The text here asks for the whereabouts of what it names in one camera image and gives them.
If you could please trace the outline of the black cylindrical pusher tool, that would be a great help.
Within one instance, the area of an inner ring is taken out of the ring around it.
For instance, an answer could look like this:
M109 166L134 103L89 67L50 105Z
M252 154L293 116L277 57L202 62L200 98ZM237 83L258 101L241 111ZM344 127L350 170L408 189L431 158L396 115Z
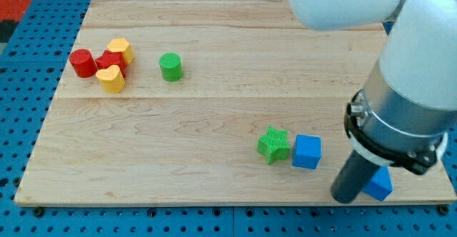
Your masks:
M379 169L353 150L331 185L332 197L339 203L351 203Z

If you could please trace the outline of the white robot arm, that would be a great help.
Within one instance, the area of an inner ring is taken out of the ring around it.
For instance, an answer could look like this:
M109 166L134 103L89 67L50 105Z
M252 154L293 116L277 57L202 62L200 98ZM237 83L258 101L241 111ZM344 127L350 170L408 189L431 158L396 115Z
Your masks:
M363 88L347 104L352 153L331 186L350 203L382 167L422 175L441 160L456 123L456 0L289 0L317 31L392 21Z

